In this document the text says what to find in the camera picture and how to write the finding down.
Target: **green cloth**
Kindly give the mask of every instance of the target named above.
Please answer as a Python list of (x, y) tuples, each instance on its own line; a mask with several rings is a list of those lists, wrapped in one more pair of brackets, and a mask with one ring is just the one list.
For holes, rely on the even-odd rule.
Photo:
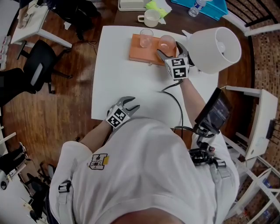
[(152, 0), (152, 1), (149, 2), (149, 3), (147, 3), (147, 4), (146, 4), (146, 8), (147, 8), (147, 9), (155, 9), (156, 11), (158, 11), (158, 12), (160, 13), (161, 18), (164, 18), (164, 17), (168, 14), (167, 11), (165, 11), (164, 9), (159, 8), (159, 7), (157, 6), (157, 3), (156, 3), (154, 0)]

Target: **white mug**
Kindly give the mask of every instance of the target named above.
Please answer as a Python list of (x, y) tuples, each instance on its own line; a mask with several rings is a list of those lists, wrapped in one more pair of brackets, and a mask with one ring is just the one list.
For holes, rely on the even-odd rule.
[(138, 16), (138, 21), (145, 23), (148, 27), (155, 27), (158, 24), (161, 15), (155, 9), (149, 9), (144, 15)]

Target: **shirt logo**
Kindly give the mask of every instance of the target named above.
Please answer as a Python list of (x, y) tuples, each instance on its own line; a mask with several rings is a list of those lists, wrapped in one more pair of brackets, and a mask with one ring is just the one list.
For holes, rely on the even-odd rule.
[(108, 164), (109, 156), (106, 153), (92, 155), (91, 162), (88, 165), (92, 170), (103, 170)]

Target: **white marker cube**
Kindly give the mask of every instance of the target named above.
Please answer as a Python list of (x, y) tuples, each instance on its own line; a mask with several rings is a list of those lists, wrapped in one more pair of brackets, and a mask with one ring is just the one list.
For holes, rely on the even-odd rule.
[(188, 78), (188, 58), (173, 58), (165, 60), (168, 73), (174, 80)]
[(125, 123), (129, 119), (130, 117), (125, 112), (123, 112), (121, 108), (115, 105), (108, 114), (106, 121), (114, 128), (118, 128), (121, 124)]

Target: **forearm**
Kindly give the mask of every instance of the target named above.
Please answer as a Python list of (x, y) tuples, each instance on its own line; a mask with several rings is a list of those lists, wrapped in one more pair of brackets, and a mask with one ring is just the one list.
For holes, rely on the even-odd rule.
[(111, 133), (112, 127), (107, 121), (102, 121), (96, 128), (91, 130), (80, 143), (87, 146), (92, 153), (102, 147), (106, 137)]
[(28, 10), (28, 5), (19, 10), (19, 13), (18, 13), (18, 22), (19, 23), (23, 22), (23, 18), (25, 17), (27, 10)]
[(189, 121), (194, 127), (195, 119), (204, 108), (205, 102), (189, 79), (184, 79), (180, 86)]

